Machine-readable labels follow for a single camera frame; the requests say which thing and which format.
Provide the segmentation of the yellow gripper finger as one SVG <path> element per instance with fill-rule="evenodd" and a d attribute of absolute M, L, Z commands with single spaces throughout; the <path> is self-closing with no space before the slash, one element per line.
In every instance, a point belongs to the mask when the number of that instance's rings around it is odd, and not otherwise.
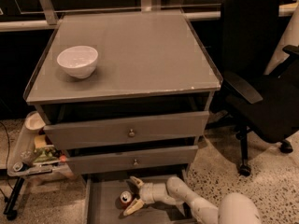
<path fill-rule="evenodd" d="M 144 206 L 144 202 L 141 199 L 133 199 L 129 206 L 123 211 L 125 217 L 130 216 L 132 213 L 138 211 Z"/>
<path fill-rule="evenodd" d="M 135 176 L 131 176 L 130 180 L 137 186 L 138 189 L 141 189 L 144 185 L 144 182 Z"/>

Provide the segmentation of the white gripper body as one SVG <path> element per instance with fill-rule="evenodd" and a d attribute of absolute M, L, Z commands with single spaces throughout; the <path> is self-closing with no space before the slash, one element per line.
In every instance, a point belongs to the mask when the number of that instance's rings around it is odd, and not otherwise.
<path fill-rule="evenodd" d="M 168 195 L 165 183 L 145 183 L 139 189 L 139 197 L 145 204 L 156 202 L 169 203 L 171 197 Z"/>

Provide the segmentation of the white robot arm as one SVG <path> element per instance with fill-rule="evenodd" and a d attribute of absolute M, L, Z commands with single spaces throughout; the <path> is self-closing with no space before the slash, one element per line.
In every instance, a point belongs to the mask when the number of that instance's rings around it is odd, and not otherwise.
<path fill-rule="evenodd" d="M 238 123 L 242 163 L 240 173 L 249 167 L 247 133 L 258 134 L 267 143 L 280 142 L 290 151 L 286 138 L 298 131 L 298 87 L 281 75 L 298 60 L 298 48 L 287 46 L 289 54 L 270 74 L 266 75 L 267 54 L 275 46 L 278 4 L 264 0 L 226 0 L 221 5 L 222 40 L 220 71 L 223 83 L 216 101 L 223 104 Z M 146 204 L 186 203 L 193 217 L 204 224 L 261 224 L 255 204 L 240 193 L 228 194 L 215 206 L 171 176 L 165 183 L 145 183 L 133 176 L 139 197 L 124 210 L 126 216 Z"/>

